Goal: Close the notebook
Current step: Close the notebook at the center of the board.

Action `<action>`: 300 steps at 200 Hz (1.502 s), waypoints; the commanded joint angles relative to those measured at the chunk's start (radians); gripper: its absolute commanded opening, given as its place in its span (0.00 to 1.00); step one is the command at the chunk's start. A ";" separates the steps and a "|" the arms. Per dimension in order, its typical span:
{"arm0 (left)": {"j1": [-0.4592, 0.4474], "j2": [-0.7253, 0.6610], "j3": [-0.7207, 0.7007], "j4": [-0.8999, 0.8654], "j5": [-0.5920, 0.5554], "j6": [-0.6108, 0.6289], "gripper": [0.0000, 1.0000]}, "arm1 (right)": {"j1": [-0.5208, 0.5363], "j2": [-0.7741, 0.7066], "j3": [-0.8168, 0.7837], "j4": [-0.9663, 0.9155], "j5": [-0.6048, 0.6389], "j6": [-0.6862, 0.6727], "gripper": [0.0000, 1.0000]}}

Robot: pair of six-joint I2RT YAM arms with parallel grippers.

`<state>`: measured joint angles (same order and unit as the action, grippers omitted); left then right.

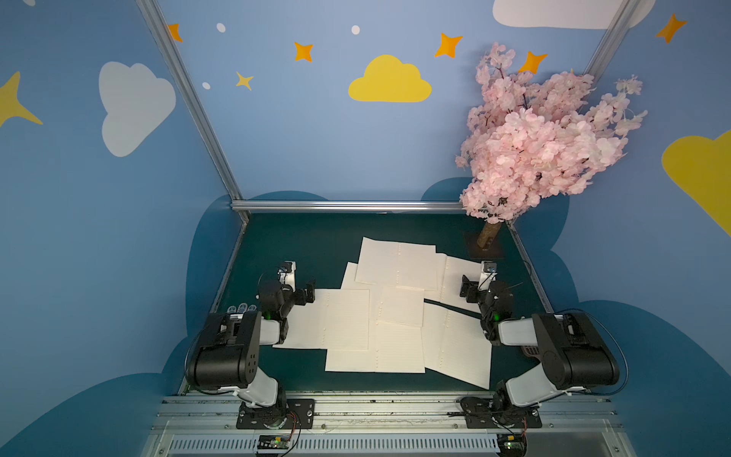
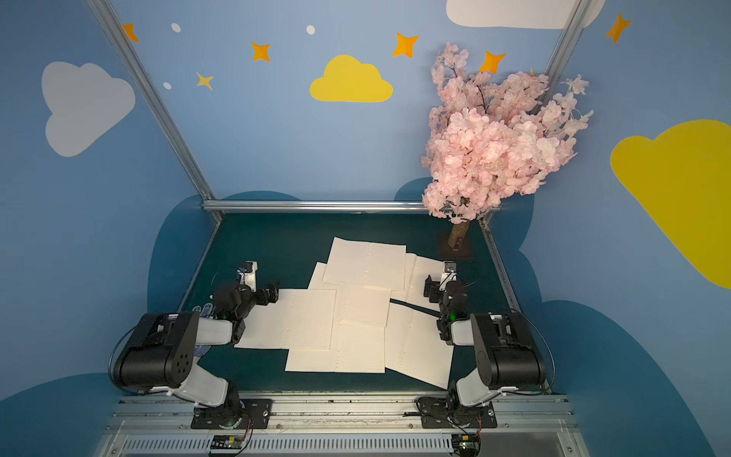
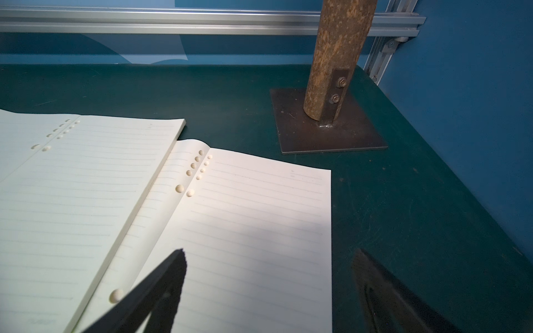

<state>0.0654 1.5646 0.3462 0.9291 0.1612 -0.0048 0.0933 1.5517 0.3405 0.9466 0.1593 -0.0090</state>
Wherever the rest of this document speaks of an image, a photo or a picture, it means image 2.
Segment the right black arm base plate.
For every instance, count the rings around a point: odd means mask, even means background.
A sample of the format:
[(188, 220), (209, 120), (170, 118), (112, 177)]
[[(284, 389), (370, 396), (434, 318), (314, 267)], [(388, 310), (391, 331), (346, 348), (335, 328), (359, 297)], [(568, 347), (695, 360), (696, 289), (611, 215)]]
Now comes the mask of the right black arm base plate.
[(497, 428), (493, 405), (464, 407), (447, 398), (422, 396), (415, 400), (423, 428)]

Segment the green cover notebook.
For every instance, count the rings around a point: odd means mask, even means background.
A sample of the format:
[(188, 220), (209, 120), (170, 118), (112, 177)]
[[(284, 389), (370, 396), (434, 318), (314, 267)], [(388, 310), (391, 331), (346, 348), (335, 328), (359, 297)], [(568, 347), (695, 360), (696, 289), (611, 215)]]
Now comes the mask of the green cover notebook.
[(324, 281), (401, 291), (405, 287), (407, 247), (348, 241), (335, 237), (327, 259)]

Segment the white lined notebook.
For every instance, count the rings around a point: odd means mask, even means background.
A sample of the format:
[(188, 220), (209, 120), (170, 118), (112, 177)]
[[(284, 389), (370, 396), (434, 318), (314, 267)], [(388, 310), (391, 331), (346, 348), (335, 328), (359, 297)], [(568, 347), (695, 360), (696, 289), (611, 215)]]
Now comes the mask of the white lined notebook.
[(336, 292), (335, 321), (386, 327), (390, 290), (327, 283), (324, 281), (326, 267), (326, 264), (320, 262), (315, 265), (308, 288)]

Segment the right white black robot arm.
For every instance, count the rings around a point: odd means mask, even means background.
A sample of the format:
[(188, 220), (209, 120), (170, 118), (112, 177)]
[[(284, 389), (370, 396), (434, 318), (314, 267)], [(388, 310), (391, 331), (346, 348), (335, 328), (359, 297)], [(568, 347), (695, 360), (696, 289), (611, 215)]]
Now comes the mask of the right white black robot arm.
[(500, 395), (544, 384), (546, 364), (523, 314), (470, 313), (468, 285), (460, 280), (428, 277), (424, 297), (439, 306), (440, 339), (474, 348), (476, 368), (450, 384), (447, 412), (481, 409)]

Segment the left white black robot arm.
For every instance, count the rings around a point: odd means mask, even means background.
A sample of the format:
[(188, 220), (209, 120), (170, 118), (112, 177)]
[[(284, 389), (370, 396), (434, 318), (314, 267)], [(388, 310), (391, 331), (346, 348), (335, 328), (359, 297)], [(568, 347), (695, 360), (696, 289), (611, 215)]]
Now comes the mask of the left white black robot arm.
[(234, 346), (246, 319), (257, 307), (278, 301), (280, 283), (253, 289), (247, 283), (223, 283), (213, 293), (214, 317), (200, 312), (146, 313), (129, 332), (124, 348), (115, 348), (108, 376), (120, 390), (140, 395), (165, 393), (195, 405), (225, 422), (244, 416), (235, 383), (199, 366), (199, 346)]

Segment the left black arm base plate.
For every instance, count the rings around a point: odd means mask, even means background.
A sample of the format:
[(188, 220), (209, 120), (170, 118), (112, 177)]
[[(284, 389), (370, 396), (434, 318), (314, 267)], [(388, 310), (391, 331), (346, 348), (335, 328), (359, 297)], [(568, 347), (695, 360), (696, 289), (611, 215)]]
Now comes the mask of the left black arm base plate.
[(193, 430), (265, 430), (270, 422), (272, 400), (244, 398), (219, 407), (196, 407)]

